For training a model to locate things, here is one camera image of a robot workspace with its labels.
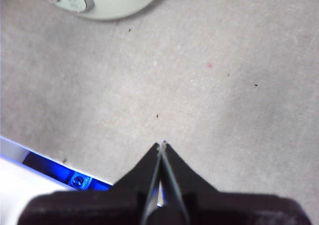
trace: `blue light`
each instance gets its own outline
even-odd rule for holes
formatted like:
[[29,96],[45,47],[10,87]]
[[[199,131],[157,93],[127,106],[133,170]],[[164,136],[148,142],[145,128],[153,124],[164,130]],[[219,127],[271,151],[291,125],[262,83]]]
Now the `blue light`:
[[112,186],[32,152],[23,164],[78,190],[108,190]]

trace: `gray carpet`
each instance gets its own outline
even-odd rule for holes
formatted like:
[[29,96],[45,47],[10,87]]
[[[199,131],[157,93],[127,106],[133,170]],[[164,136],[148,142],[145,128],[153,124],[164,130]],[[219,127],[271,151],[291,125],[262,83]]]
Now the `gray carpet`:
[[1,135],[109,182],[165,139],[217,189],[319,224],[319,0],[155,0],[106,22],[1,0]]

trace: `blue led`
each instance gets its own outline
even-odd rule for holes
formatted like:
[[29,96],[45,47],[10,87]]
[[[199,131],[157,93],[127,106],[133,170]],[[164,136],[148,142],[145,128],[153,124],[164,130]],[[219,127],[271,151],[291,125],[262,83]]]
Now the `blue led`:
[[23,164],[79,190],[108,190],[112,186],[32,152],[26,156]]

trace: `floor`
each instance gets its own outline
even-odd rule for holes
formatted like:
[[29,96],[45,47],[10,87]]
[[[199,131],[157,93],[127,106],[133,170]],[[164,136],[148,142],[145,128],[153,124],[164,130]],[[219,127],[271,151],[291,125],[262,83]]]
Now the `floor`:
[[319,0],[155,0],[91,21],[1,0],[1,135],[108,182],[168,141],[319,224]]

